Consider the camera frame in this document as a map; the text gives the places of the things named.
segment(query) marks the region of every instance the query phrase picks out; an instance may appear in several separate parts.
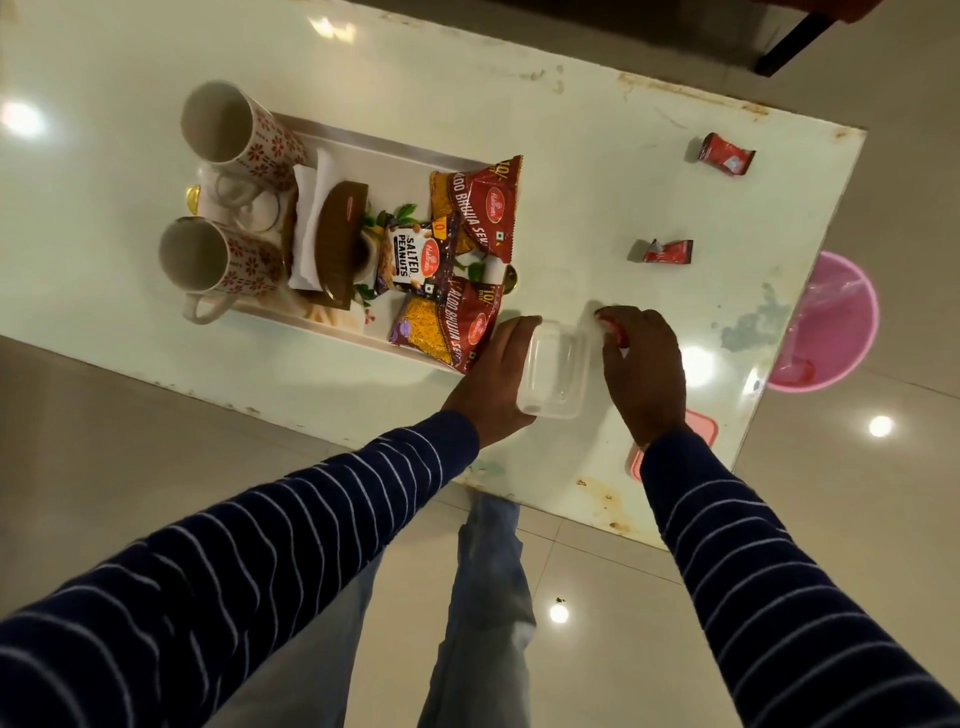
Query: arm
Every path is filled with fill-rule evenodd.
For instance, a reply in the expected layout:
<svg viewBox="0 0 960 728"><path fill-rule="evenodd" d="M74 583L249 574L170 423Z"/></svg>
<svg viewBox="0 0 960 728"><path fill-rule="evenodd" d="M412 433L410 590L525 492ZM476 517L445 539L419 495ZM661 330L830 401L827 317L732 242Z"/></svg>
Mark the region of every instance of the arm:
<svg viewBox="0 0 960 728"><path fill-rule="evenodd" d="M601 309L604 349L660 534L748 728L960 725L960 706L790 538L770 507L684 424L676 337L655 311Z"/></svg>
<svg viewBox="0 0 960 728"><path fill-rule="evenodd" d="M204 724L516 410L539 319L501 326L444 410L160 529L0 622L0 725Z"/></svg>

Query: clear plastic box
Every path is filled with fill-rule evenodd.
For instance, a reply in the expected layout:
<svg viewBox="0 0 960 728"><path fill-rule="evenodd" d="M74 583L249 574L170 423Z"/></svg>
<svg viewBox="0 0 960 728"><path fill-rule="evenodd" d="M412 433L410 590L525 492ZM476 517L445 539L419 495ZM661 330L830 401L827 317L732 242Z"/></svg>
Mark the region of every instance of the clear plastic box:
<svg viewBox="0 0 960 728"><path fill-rule="evenodd" d="M587 391L589 339L574 326L544 321L530 340L516 393L521 412L568 420L580 414Z"/></svg>

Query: pink bucket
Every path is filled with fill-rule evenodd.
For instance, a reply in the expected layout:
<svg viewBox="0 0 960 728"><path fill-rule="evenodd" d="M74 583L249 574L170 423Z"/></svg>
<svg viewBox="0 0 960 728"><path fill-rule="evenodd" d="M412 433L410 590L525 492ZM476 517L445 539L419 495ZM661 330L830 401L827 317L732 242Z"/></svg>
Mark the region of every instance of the pink bucket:
<svg viewBox="0 0 960 728"><path fill-rule="evenodd" d="M813 392L852 372L874 343L880 306L870 279L836 253L820 253L767 386Z"/></svg>

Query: light blue jeans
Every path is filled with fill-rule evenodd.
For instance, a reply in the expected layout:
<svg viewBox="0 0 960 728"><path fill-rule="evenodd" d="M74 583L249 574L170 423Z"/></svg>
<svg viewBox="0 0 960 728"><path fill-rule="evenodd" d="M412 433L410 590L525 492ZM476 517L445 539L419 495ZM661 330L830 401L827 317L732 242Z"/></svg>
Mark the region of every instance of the light blue jeans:
<svg viewBox="0 0 960 728"><path fill-rule="evenodd" d="M523 651L536 622L520 565L518 517L516 503L483 494L473 499L460 528L446 634L418 728L530 725L530 677ZM377 557L208 725L341 728L379 566Z"/></svg>

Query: chair leg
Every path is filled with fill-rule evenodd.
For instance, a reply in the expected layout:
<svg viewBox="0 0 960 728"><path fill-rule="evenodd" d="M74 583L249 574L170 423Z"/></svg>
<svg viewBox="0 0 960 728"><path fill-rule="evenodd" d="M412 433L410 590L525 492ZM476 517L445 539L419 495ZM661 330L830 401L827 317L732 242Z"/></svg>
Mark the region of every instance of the chair leg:
<svg viewBox="0 0 960 728"><path fill-rule="evenodd" d="M827 17L822 12L810 13L783 40L771 48L769 53L756 62L754 72L767 78L773 76L831 25L833 25L833 18Z"/></svg>

